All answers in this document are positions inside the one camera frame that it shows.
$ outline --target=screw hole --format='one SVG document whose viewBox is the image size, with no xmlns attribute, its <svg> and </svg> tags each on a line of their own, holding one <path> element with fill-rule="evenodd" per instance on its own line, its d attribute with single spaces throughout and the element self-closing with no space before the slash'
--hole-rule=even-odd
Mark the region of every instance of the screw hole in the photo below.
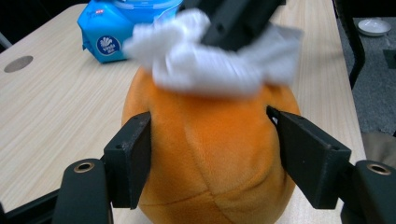
<svg viewBox="0 0 396 224">
<path fill-rule="evenodd" d="M 93 166 L 95 166 L 95 165 L 92 162 L 83 162 L 83 163 L 77 165 L 75 167 L 74 171 L 76 173 L 80 173 L 80 174 L 86 173 L 86 172 L 90 171 L 93 168 Z"/>
<path fill-rule="evenodd" d="M 387 167 L 379 165 L 379 164 L 371 163 L 371 164 L 367 165 L 367 168 L 369 168 L 369 170 L 371 170 L 374 173 L 377 173 L 379 175 L 390 175 L 391 174 L 391 171 Z"/>
</svg>

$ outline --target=table surface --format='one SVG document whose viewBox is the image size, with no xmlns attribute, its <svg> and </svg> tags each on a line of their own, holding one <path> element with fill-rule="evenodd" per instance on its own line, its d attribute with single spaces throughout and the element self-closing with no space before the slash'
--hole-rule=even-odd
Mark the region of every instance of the table surface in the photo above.
<svg viewBox="0 0 396 224">
<path fill-rule="evenodd" d="M 100 64 L 82 50 L 70 7 L 0 54 L 0 201 L 6 212 L 60 187 L 75 161 L 100 158 L 120 129 L 123 102 L 138 67 Z M 289 0 L 272 18 L 304 30 L 292 90 L 302 115 L 365 158 L 332 1 Z M 33 56 L 23 69 L 8 64 Z M 336 210 L 311 207 L 299 189 L 278 223 L 340 223 Z M 113 209 L 116 223 L 149 223 L 140 210 Z"/>
</svg>

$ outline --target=gray floor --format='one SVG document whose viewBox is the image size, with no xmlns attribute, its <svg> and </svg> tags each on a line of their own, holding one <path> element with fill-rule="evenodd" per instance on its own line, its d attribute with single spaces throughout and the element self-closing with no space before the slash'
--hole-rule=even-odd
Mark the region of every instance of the gray floor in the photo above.
<svg viewBox="0 0 396 224">
<path fill-rule="evenodd" d="M 389 69 L 384 49 L 396 50 L 396 18 L 382 18 L 392 29 L 383 36 L 361 35 L 366 52 L 366 64 L 353 89 L 353 97 L 363 133 L 388 133 L 396 131 L 396 69 Z M 341 42 L 348 72 L 354 58 L 347 37 L 338 22 Z"/>
</svg>

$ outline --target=orange plush toy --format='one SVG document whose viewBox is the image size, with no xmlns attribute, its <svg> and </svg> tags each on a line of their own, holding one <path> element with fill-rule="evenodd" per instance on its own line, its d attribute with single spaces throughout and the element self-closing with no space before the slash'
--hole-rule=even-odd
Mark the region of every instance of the orange plush toy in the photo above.
<svg viewBox="0 0 396 224">
<path fill-rule="evenodd" d="M 133 56 L 139 51 L 136 46 L 145 45 L 136 40 L 136 35 L 124 49 Z M 155 43 L 142 39 L 151 46 Z M 290 88 L 266 76 L 259 83 L 254 80 L 254 90 L 241 91 L 246 85 L 238 87 L 238 83 L 243 80 L 232 87 L 223 86 L 213 79 L 216 74 L 211 74 L 210 82 L 180 82 L 177 85 L 182 87 L 172 88 L 161 82 L 168 80 L 160 78 L 166 72 L 156 69 L 163 68 L 158 62 L 164 60 L 168 78 L 176 82 L 178 76 L 172 71 L 183 70 L 171 67 L 168 56 L 172 48 L 159 53 L 161 57 L 151 60 L 152 64 L 135 56 L 145 66 L 135 74 L 123 109 L 122 124 L 139 113 L 151 114 L 151 169 L 139 207 L 153 223 L 276 222 L 293 193 L 294 183 L 281 165 L 276 127 L 265 109 L 270 105 L 298 114 Z M 186 51 L 182 60 L 191 56 L 191 49 Z M 197 64 L 202 62 L 188 63 L 191 73 L 207 72 Z"/>
</svg>

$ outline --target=stuffed toy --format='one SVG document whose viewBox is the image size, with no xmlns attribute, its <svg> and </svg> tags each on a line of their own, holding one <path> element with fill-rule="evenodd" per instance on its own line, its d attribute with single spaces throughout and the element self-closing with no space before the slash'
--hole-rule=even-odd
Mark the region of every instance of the stuffed toy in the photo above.
<svg viewBox="0 0 396 224">
<path fill-rule="evenodd" d="M 268 105 L 299 114 L 289 88 L 301 32 L 270 25 L 237 52 L 202 46 L 210 21 L 186 10 L 136 25 L 138 60 L 122 124 L 151 114 L 151 169 L 139 207 L 153 223 L 274 223 L 294 183 Z"/>
</svg>

